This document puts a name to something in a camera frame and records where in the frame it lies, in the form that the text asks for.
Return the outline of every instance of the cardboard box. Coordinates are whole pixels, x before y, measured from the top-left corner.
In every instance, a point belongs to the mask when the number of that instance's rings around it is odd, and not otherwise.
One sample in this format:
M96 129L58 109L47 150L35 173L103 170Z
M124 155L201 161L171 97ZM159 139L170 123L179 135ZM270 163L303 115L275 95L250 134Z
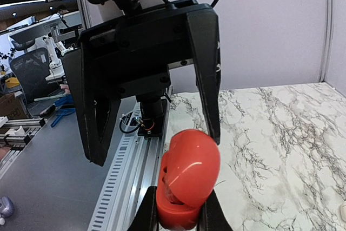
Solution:
M25 109L15 94L6 94L0 98L0 116L7 116L9 120L27 119Z

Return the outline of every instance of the red object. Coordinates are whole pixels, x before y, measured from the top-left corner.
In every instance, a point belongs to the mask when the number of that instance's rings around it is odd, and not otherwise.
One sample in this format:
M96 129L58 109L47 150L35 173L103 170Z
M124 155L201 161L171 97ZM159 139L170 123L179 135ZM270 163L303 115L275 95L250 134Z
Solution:
M193 229L220 170L217 144L207 134L186 130L175 135L161 163L156 203L161 225Z

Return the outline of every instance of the yellow object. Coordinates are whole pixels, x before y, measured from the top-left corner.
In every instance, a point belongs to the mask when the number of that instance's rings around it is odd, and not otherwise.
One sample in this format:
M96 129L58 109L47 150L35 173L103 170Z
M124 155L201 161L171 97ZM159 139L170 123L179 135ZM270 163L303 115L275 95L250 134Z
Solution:
M19 86L19 81L17 78L8 78L5 82L8 89Z

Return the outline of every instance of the black mount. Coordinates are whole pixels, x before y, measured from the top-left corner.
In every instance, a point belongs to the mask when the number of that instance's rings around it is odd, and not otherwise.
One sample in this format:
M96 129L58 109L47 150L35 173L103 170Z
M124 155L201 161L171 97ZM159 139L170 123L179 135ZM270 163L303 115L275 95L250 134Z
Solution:
M164 3L85 30L79 43L63 64L91 162L104 165L121 99L156 100L171 85L169 65L187 60L195 66L209 135L219 144L221 61L212 7L196 0Z
M149 187L128 231L158 231L156 187ZM203 205L197 231L233 231L229 226L215 191Z

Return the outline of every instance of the screw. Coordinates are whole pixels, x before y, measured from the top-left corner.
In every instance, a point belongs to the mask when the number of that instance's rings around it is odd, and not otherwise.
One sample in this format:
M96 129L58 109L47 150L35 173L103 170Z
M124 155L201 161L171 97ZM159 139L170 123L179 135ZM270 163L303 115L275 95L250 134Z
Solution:
M176 25L175 27L173 27L173 32L179 34L180 32L182 32L182 27L180 25Z
M122 40L122 41L120 42L120 47L122 47L122 48L127 48L128 46L130 46L130 42L129 42L129 41L127 41L127 40Z
M168 77L162 77L162 78L160 78L160 82L161 83L167 83L167 82L169 82L169 78Z
M105 44L106 43L106 39L104 37L101 37L99 39L99 42L102 43L102 44Z
M124 94L126 92L124 88L119 88L117 91L119 94Z

